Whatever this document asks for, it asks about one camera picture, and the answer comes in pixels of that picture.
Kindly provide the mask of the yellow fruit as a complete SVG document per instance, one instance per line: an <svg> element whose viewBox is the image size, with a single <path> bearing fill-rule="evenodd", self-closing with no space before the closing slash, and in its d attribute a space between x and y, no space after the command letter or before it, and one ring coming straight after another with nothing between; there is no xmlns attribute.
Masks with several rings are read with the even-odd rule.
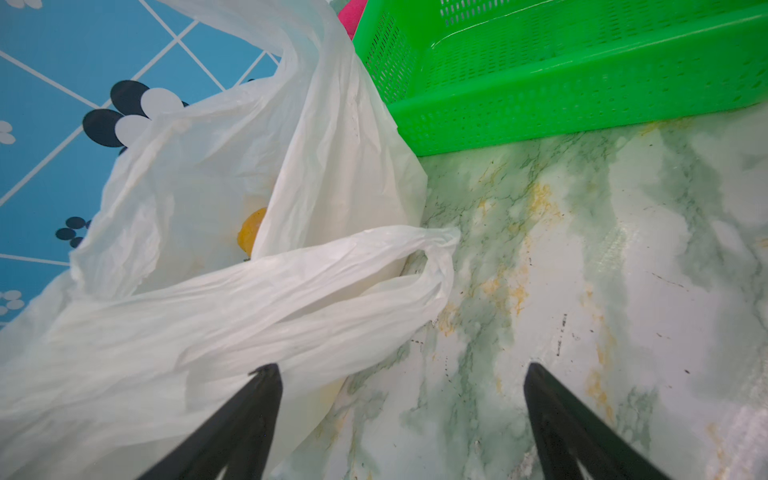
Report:
<svg viewBox="0 0 768 480"><path fill-rule="evenodd" d="M263 219L266 216L266 212L266 207L253 212L243 222L241 229L237 234L237 244L248 257L251 257L253 245L255 243Z"/></svg>

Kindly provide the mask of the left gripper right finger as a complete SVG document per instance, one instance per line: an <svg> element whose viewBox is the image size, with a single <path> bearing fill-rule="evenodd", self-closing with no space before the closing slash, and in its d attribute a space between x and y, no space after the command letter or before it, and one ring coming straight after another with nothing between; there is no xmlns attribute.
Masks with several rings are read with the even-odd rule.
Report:
<svg viewBox="0 0 768 480"><path fill-rule="evenodd" d="M543 365L524 380L537 454L546 479L666 479Z"/></svg>

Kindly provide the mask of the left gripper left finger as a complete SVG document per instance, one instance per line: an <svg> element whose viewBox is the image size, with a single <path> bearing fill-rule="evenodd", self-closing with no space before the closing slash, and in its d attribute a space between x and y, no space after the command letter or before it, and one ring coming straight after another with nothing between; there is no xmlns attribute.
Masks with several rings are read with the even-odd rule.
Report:
<svg viewBox="0 0 768 480"><path fill-rule="evenodd" d="M260 479L275 433L283 393L277 364L252 378L143 479Z"/></svg>

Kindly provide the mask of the white plastic bag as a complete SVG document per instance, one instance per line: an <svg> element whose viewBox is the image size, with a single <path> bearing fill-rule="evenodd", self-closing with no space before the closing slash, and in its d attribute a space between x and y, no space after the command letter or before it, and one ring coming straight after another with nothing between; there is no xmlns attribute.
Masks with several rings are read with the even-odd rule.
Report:
<svg viewBox="0 0 768 480"><path fill-rule="evenodd" d="M3 328L5 479L136 479L275 363L268 477L447 304L459 230L422 226L426 173L329 4L175 8L280 64L159 110L68 270Z"/></svg>

